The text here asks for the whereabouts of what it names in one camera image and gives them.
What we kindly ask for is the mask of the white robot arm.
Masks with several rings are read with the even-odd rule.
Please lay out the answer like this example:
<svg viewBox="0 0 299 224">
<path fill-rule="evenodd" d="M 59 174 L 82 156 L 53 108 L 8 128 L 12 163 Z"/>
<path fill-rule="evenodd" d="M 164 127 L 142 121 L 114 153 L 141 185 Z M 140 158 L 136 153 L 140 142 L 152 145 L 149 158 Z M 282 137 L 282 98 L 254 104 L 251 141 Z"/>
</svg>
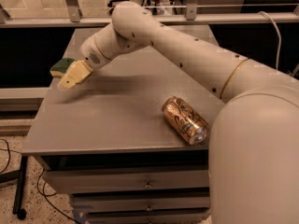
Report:
<svg viewBox="0 0 299 224">
<path fill-rule="evenodd" d="M 80 48 L 69 89 L 116 56 L 151 46 L 221 99 L 209 138 L 213 224 L 299 224 L 299 81 L 156 21 L 134 2 Z"/>
</svg>

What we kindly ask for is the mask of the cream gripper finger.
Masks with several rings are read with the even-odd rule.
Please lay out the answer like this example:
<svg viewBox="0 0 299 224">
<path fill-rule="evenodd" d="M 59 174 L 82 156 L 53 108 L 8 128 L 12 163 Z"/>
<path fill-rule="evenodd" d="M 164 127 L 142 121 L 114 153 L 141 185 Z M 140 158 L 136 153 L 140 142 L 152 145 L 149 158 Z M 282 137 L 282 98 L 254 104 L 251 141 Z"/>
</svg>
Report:
<svg viewBox="0 0 299 224">
<path fill-rule="evenodd" d="M 76 85 L 75 80 L 72 77 L 62 77 L 57 84 L 57 88 L 60 91 L 67 91 Z"/>
</svg>

